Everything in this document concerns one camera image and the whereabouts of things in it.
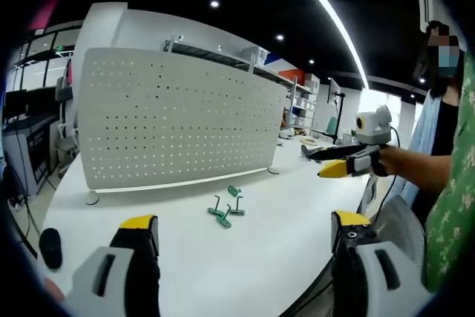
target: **desk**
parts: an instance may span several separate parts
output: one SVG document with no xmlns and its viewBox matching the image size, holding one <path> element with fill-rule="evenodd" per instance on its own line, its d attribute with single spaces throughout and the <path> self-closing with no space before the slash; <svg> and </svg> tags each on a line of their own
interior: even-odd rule
<svg viewBox="0 0 475 317">
<path fill-rule="evenodd" d="M 36 115 L 13 122 L 3 130 L 4 151 L 29 195 L 38 194 L 56 164 L 58 119 L 58 114 Z"/>
<path fill-rule="evenodd" d="M 108 246 L 128 218 L 158 216 L 162 316 L 276 317 L 316 279 L 331 257 L 331 212 L 356 211 L 367 177 L 326 179 L 301 156 L 298 140 L 277 147 L 267 171 L 159 190 L 96 194 L 86 186 L 80 155 L 53 197 L 43 228 L 62 236 L 63 265 L 41 275 L 67 294 L 73 272 L 98 247 Z M 228 185 L 243 191 L 244 217 L 224 229 L 206 212 L 235 205 Z"/>
</svg>

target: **person's arm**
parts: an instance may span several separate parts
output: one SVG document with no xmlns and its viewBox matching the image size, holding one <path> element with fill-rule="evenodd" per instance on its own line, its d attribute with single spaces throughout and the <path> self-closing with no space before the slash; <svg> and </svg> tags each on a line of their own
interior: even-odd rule
<svg viewBox="0 0 475 317">
<path fill-rule="evenodd" d="M 379 161 L 388 174 L 397 174 L 420 189 L 439 194 L 448 184 L 452 156 L 429 156 L 387 146 Z"/>
</svg>

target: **window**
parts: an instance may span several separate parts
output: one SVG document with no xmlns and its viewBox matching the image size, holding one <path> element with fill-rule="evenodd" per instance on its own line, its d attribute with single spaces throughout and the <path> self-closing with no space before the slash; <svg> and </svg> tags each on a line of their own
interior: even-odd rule
<svg viewBox="0 0 475 317">
<path fill-rule="evenodd" d="M 413 136 L 414 131 L 416 130 L 417 122 L 419 121 L 419 118 L 421 117 L 422 107 L 424 107 L 423 104 L 416 102 L 416 111 L 414 112 L 414 125 L 413 125 L 413 132 L 411 134 L 411 137 Z"/>
<path fill-rule="evenodd" d="M 401 97 L 364 88 L 361 92 L 358 112 L 376 111 L 376 109 L 382 105 L 386 105 L 391 113 L 391 117 L 393 118 L 391 126 L 398 128 L 399 117 L 401 116 Z M 393 131 L 391 131 L 391 143 L 397 145 L 396 135 Z"/>
</svg>

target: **black ceiling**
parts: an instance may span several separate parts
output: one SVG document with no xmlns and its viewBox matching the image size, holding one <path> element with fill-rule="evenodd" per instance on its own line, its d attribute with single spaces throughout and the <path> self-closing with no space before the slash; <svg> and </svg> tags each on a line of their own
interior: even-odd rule
<svg viewBox="0 0 475 317">
<path fill-rule="evenodd" d="M 182 16 L 210 24 L 254 42 L 306 72 L 333 76 L 344 87 L 360 88 L 361 81 L 334 73 L 358 73 L 344 40 L 316 0 L 61 0 L 51 24 L 85 18 L 92 3 L 126 1 L 131 9 Z M 367 75 L 426 89 L 412 78 L 423 36 L 419 30 L 418 0 L 330 0 L 344 23 Z M 285 41 L 275 41 L 283 33 Z M 408 97 L 410 92 L 370 83 Z"/>
</svg>

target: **pegboard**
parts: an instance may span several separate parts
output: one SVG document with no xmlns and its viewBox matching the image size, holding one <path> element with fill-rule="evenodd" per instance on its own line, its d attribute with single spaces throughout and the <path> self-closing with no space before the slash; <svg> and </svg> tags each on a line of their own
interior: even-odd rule
<svg viewBox="0 0 475 317">
<path fill-rule="evenodd" d="M 194 57 L 88 50 L 79 141 L 90 189 L 180 183 L 270 167 L 285 87 Z"/>
</svg>

